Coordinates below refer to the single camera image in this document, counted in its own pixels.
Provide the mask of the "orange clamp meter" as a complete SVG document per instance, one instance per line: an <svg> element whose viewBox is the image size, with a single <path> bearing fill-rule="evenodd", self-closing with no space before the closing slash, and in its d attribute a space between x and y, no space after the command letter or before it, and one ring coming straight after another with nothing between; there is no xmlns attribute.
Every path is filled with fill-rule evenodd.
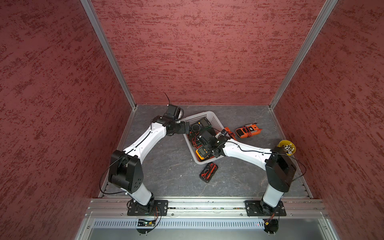
<svg viewBox="0 0 384 240"><path fill-rule="evenodd" d="M231 132L231 130L228 127L225 127L223 130L221 130L221 133L222 133L223 136L228 136L231 139L234 139L235 141L237 140L236 139L236 134Z"/></svg>

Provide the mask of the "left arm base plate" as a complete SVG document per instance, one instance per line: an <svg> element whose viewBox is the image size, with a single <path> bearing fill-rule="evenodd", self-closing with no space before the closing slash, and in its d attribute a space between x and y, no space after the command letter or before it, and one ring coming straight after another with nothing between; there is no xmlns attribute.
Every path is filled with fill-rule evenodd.
<svg viewBox="0 0 384 240"><path fill-rule="evenodd" d="M135 200L130 200L127 204L128 216L154 216L160 214L162 217L167 215L168 200L150 200L147 205L140 205Z"/></svg>

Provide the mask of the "black multimeter with red leads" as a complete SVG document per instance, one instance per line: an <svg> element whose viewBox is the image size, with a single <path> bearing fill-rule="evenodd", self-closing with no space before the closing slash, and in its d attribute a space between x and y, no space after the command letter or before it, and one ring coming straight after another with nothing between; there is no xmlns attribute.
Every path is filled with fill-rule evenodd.
<svg viewBox="0 0 384 240"><path fill-rule="evenodd" d="M205 183L209 183L218 170L218 165L215 163L208 163L201 171L199 178Z"/></svg>

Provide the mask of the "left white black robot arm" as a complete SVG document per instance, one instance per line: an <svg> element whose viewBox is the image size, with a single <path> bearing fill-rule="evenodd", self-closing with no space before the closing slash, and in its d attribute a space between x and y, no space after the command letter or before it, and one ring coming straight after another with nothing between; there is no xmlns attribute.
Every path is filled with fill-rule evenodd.
<svg viewBox="0 0 384 240"><path fill-rule="evenodd" d="M114 151L108 169L108 182L128 194L147 213L153 211L154 196L144 185L142 163L165 136L188 134L190 123L157 116L149 128L129 147Z"/></svg>

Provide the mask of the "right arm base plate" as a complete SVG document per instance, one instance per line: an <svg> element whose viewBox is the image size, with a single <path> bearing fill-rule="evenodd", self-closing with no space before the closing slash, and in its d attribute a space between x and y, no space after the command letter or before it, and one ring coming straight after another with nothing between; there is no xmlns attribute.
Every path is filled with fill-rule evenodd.
<svg viewBox="0 0 384 240"><path fill-rule="evenodd" d="M276 207L271 207L263 201L244 201L248 217L286 217L287 213L282 201Z"/></svg>

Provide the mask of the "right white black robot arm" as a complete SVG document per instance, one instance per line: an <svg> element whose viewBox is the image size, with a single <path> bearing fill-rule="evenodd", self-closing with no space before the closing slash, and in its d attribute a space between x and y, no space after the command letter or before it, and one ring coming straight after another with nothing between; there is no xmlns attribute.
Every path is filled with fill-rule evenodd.
<svg viewBox="0 0 384 240"><path fill-rule="evenodd" d="M208 140L199 138L202 145L196 150L200 159L212 155L232 157L251 163L266 172L267 189L260 201L264 215L271 215L278 207L281 198L290 190L297 168L282 148L262 149L240 143L230 137L216 135Z"/></svg>

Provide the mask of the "orange multimeter with leads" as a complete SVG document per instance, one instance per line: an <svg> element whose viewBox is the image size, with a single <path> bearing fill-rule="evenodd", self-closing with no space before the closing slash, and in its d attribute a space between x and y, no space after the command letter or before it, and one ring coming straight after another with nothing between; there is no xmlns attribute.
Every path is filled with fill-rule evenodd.
<svg viewBox="0 0 384 240"><path fill-rule="evenodd" d="M251 123L248 125L244 125L240 128L236 129L236 134L239 138L244 139L244 138L251 138L253 136L256 136L260 134L262 129L260 129L257 126L257 123Z"/></svg>

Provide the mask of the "yellow black multimeter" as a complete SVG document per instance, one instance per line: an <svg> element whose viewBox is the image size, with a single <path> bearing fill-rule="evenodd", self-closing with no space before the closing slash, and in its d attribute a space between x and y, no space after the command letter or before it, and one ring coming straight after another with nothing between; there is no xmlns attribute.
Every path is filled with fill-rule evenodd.
<svg viewBox="0 0 384 240"><path fill-rule="evenodd" d="M210 156L210 152L204 146L200 146L196 149L196 154L201 161L204 161Z"/></svg>

